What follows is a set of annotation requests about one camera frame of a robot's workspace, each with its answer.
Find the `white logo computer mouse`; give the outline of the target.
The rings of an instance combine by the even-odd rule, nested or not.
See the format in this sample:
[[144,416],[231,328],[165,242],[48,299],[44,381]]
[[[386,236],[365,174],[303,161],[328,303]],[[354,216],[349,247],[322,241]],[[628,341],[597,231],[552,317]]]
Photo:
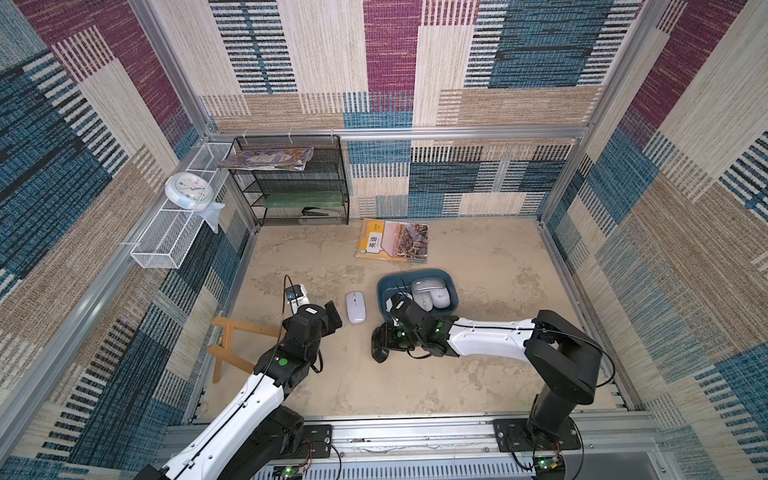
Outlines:
[[429,291],[434,309],[447,309],[451,305],[451,297],[447,288],[434,288]]

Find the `teal plastic storage box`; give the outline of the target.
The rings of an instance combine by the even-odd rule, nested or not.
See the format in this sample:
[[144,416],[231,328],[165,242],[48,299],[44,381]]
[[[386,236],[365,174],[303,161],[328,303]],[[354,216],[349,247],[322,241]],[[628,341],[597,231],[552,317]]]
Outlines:
[[391,298],[404,294],[431,314],[450,315],[459,306],[452,277],[439,269],[414,270],[382,277],[377,284],[380,312],[386,323],[393,323]]

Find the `black computer mouse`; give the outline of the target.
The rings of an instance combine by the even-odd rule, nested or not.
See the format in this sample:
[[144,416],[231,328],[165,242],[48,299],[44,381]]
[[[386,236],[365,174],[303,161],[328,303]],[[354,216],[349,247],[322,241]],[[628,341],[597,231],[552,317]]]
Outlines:
[[373,341],[371,343],[371,356],[377,363],[382,364],[388,359],[389,349]]

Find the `silver slim computer mouse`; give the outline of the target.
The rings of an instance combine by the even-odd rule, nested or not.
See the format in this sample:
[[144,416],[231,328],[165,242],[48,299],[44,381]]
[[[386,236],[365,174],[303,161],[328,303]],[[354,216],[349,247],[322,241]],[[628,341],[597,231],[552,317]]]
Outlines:
[[429,292],[416,292],[412,294],[414,302],[424,311],[430,312],[433,307],[433,301]]

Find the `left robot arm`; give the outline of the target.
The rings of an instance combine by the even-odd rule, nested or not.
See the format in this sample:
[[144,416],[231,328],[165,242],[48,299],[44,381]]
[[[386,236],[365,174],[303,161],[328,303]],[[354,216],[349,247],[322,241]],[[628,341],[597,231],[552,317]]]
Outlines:
[[259,359],[225,409],[162,467],[137,479],[248,479],[269,461],[300,447],[303,417],[282,403],[320,361],[320,343],[342,327],[332,301],[305,304],[282,322],[284,338]]

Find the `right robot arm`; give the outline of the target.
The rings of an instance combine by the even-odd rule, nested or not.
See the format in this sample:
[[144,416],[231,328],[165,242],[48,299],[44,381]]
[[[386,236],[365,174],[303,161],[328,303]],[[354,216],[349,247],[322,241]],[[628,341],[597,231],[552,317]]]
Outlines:
[[485,322],[427,312],[402,294],[390,303],[390,320],[374,329],[371,338],[376,362],[387,360],[392,351],[412,354],[418,348],[426,359],[485,355],[525,362],[544,386],[526,420],[499,427],[499,439],[507,442],[499,449],[580,447],[570,416],[577,406],[594,402],[601,362],[607,356],[595,340],[551,310],[541,310],[532,319]]

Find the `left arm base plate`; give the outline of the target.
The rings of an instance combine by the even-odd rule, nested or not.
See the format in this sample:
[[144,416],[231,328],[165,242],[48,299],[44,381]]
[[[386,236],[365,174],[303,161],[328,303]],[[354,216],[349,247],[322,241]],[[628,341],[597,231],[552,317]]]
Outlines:
[[306,458],[328,459],[333,456],[330,447],[333,441],[331,424],[304,425],[297,434],[297,443],[293,458],[304,461]]

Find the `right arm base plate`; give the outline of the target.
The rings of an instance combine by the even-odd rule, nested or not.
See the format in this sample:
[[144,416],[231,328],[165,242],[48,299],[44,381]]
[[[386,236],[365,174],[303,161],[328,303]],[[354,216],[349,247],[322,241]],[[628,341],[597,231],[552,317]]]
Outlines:
[[495,439],[500,452],[580,450],[582,441],[570,419],[567,419],[554,434],[543,430],[529,429],[528,420],[523,418],[502,418],[492,421]]

